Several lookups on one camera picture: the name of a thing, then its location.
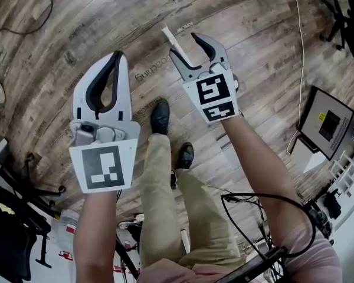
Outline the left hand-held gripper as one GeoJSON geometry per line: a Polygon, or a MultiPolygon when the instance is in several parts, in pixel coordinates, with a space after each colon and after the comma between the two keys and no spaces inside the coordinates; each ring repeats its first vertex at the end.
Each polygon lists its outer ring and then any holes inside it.
{"type": "Polygon", "coordinates": [[[130,188],[140,125],[130,121],[129,70],[122,51],[94,63],[75,86],[73,118],[70,127],[74,138],[69,152],[81,191],[99,193],[130,188]],[[106,104],[101,95],[109,84],[111,100],[106,104]],[[98,119],[122,121],[110,126],[98,119]]]}

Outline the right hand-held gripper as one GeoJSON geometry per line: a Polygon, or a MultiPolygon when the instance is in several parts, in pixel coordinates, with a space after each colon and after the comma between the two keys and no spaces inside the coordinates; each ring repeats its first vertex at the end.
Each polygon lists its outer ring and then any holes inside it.
{"type": "Polygon", "coordinates": [[[195,42],[210,60],[209,68],[193,67],[171,48],[169,56],[184,80],[183,87],[206,123],[239,115],[235,83],[225,47],[213,38],[192,32],[195,42]]]}

